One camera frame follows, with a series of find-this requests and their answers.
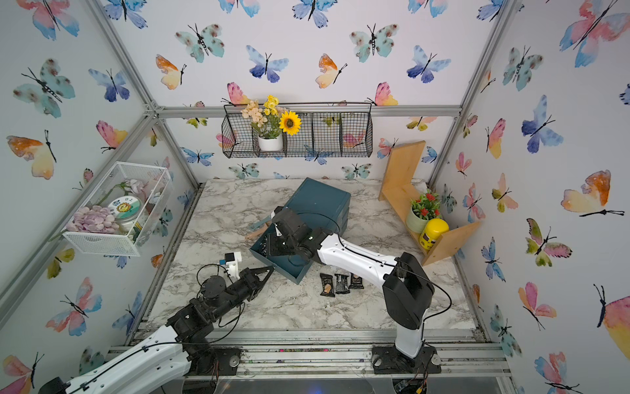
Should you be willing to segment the green pot red flowers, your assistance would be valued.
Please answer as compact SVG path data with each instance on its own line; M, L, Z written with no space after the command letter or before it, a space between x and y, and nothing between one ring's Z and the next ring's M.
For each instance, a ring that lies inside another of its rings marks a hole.
M428 191L411 200L406 226L415 233L421 233L427 222L441 217L441 202L437 193Z

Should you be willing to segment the pink artificial flowers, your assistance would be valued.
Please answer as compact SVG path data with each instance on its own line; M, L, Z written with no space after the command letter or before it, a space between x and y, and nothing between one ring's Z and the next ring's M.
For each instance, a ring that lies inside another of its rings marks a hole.
M66 225L71 232L118 234L120 227L108 208L98 205L79 208Z

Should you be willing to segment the teal drawer cabinet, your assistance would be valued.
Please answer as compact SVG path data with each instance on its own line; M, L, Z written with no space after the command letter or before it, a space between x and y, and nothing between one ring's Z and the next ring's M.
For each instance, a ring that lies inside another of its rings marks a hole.
M326 228L343 235L349 218L351 194L306 178L285 203L312 229Z

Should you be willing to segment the small wooden dustpan brush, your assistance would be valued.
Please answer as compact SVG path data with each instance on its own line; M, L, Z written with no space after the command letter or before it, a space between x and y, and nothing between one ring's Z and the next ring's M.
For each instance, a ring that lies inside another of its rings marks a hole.
M246 240L258 239L262 234L265 233L265 231L267 231L271 222L272 222L271 217L268 216L267 218L264 218L263 220L257 223L251 224L248 227L249 233L245 236L245 239Z

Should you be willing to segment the white flower pot with sunflower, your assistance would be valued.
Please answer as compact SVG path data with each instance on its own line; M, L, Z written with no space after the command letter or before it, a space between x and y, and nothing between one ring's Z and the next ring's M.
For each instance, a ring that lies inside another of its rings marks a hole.
M263 105L257 100L250 101L241 110L241 116L249 120L263 153L282 151L284 137L297 135L303 123L298 113L281 107L274 95L269 95Z

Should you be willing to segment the white mesh wall basket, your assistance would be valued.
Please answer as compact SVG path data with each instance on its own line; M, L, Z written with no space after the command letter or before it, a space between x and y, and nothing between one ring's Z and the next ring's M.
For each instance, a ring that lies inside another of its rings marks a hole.
M84 254L138 257L151 236L168 236L172 177L166 167L115 163L73 213L62 237Z

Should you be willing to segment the round green tin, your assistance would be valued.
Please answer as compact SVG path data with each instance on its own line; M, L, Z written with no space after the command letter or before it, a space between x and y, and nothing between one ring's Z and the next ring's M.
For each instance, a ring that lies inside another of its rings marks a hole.
M113 200L108 209L116 221L128 222L135 220L142 208L140 199L134 195L127 195Z

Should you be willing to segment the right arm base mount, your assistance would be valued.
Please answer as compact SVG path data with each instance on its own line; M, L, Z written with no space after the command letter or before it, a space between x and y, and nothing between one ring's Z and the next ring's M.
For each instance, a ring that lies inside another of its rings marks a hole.
M374 346L372 348L372 368L374 374L440 374L441 359L434 346L423 344L415 357L409 357L395 346Z

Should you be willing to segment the yellow canister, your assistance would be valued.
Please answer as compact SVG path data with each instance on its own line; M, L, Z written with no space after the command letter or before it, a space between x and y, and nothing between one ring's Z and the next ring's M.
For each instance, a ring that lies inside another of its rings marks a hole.
M450 230L449 224L442 218L429 220L420 233L418 242L425 251L430 251L439 237Z

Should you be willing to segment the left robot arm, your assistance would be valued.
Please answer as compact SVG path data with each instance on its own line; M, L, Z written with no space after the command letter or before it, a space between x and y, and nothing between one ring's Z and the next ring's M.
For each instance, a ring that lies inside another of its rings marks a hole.
M151 336L120 356L67 382L55 378L41 393L151 393L185 377L193 364L218 368L213 343L207 340L219 320L255 299L273 267L243 269L239 279L215 275L199 285L199 293Z

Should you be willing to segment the teal top drawer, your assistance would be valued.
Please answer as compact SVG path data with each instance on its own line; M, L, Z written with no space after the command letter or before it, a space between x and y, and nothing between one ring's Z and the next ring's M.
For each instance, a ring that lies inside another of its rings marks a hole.
M269 234L270 231L265 231L249 248L252 256L268 266L273 266L276 272L294 284L300 284L313 263L306 262L298 255L270 256L267 253L267 236Z

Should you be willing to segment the wooden zigzag shelf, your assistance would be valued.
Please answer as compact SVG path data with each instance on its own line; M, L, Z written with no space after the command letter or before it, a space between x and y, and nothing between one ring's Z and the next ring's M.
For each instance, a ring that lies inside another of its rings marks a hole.
M378 199L387 201L400 220L406 224L411 203L420 198L421 192L413 185L413 175L421 161L426 142L417 141L397 145L390 152ZM468 239L480 228L481 222L470 223L440 235L427 251L419 243L420 234L407 228L423 254L422 266L434 264L456 254Z

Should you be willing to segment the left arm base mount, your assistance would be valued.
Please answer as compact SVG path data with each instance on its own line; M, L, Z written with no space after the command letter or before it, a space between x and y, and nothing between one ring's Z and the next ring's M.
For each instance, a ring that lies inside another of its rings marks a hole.
M191 366L187 375L215 378L236 376L241 356L242 350L238 347L206 346L188 357Z

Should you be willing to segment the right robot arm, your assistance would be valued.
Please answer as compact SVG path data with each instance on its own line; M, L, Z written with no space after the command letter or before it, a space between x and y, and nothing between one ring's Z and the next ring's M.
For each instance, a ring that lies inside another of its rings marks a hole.
M310 228L287 207L277 207L271 218L267 255L297 255L380 287L387 313L396 323L395 348L409 359L419 355L425 348L424 324L436 287L415 256L405 252L395 257L356 246L334 231Z

